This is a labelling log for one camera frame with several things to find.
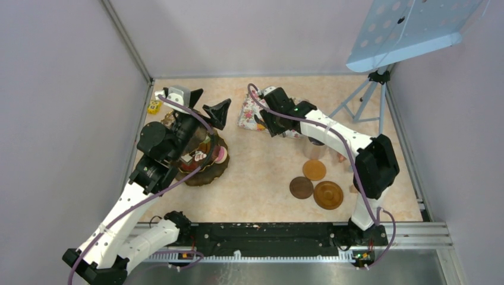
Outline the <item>black handled steel tongs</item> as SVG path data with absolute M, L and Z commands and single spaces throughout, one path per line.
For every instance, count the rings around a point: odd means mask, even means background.
M 257 115 L 254 115 L 254 121 L 256 122 L 257 131 L 267 130 L 266 124 Z

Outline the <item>pink frosted donut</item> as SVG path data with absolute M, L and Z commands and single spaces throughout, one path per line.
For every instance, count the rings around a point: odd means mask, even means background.
M 228 157 L 228 150 L 225 147 L 220 146 L 219 151 L 217 152 L 217 156 L 214 159 L 214 162 L 216 164 L 221 164 L 227 159 L 227 157 Z

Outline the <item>dark wooden coaster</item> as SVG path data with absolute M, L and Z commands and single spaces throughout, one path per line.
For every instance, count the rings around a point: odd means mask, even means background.
M 289 184 L 290 193 L 297 199 L 307 199 L 312 196 L 314 186 L 311 180 L 299 176 L 294 178 Z

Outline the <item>red fruit tart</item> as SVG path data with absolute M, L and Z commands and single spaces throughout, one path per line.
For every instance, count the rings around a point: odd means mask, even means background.
M 210 143 L 200 143 L 197 151 L 201 151 L 202 153 L 208 153 L 210 151 Z

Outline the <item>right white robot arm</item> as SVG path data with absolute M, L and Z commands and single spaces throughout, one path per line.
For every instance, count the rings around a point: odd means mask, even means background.
M 271 136 L 295 131 L 315 139 L 343 155 L 352 167 L 359 197 L 348 229 L 350 240 L 363 245 L 372 238 L 372 226 L 380 223 L 379 208 L 399 174 L 398 161 L 389 137 L 362 134 L 325 115 L 317 106 L 294 100 L 281 87 L 258 90 L 249 84 L 250 97 L 260 107 L 260 119 Z

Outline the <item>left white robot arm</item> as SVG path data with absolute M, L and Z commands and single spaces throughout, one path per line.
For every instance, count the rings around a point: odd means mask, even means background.
M 142 127 L 137 140 L 142 156 L 121 196 L 93 234 L 62 257 L 70 267 L 68 284 L 75 275 L 89 284 L 123 284 L 158 249 L 190 240 L 190 221 L 177 211 L 140 236 L 129 239 L 129 235 L 162 195 L 227 161 L 228 150 L 219 142 L 218 132 L 226 125 L 231 100 L 195 110 L 202 95 L 203 89 L 177 85 L 155 93 L 172 109 L 173 123 L 154 121 Z

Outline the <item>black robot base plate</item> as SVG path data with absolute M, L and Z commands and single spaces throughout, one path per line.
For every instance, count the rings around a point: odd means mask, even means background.
M 175 249 L 195 249 L 207 257 L 335 257 L 352 249 L 386 246 L 384 226 L 361 230 L 347 223 L 199 223 L 183 230 Z

